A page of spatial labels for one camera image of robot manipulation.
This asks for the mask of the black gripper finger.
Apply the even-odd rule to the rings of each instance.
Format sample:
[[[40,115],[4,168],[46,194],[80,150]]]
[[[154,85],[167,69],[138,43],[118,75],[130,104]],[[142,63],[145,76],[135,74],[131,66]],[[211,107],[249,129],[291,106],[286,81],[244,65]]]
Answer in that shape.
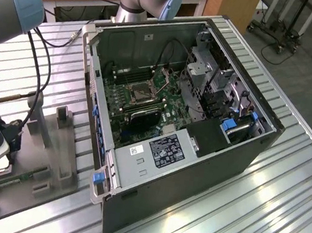
[[[14,164],[14,160],[15,160],[14,153],[17,151],[17,147],[18,147],[18,145],[15,144],[15,143],[10,143],[9,144],[9,152],[6,155],[8,161],[9,161],[9,164]]]

